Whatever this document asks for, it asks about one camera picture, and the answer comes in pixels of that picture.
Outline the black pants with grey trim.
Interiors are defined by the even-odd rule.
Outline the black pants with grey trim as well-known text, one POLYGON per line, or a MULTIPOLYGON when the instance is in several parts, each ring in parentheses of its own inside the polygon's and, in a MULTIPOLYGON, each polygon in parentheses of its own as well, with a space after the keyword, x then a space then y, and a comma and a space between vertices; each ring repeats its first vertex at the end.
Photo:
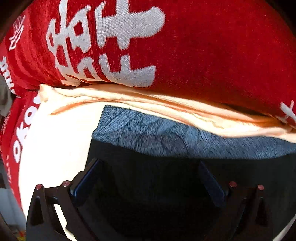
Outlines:
POLYGON ((86 166, 94 187, 80 206, 104 240, 204 240, 212 198, 201 161, 267 161, 273 240, 295 226, 295 144, 270 137, 223 138, 192 126, 105 106, 86 166))

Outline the peach seat cloth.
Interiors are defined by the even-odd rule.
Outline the peach seat cloth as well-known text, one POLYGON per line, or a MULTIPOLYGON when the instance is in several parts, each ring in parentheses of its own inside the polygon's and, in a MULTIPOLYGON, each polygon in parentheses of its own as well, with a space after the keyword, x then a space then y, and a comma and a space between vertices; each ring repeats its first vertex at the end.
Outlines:
POLYGON ((30 117, 31 127, 23 141, 18 182, 27 216, 38 184, 56 187, 63 181, 73 180, 85 169, 92 133, 103 108, 108 105, 182 123, 223 138, 281 139, 266 135, 240 136, 239 131, 247 127, 247 123, 229 118, 221 123, 216 115, 218 103, 177 99, 133 88, 115 90, 111 86, 94 85, 60 89, 41 85, 37 100, 41 104, 30 117))

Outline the grey-beige clothes pile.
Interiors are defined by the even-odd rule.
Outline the grey-beige clothes pile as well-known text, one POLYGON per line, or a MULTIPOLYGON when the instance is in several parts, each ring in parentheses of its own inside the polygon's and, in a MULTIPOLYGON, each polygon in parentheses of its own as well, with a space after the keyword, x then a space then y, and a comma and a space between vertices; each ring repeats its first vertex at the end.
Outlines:
POLYGON ((11 91, 1 75, 0 79, 0 115, 6 117, 13 103, 11 91))

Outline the red sofa cover with characters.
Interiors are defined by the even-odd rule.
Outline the red sofa cover with characters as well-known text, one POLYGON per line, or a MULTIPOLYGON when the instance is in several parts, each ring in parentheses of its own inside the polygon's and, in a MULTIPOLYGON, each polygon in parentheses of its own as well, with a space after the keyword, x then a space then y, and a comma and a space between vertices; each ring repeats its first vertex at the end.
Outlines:
POLYGON ((295 34, 266 1, 33 1, 1 39, 1 75, 17 96, 1 132, 17 202, 42 84, 217 102, 240 136, 295 142, 295 34))

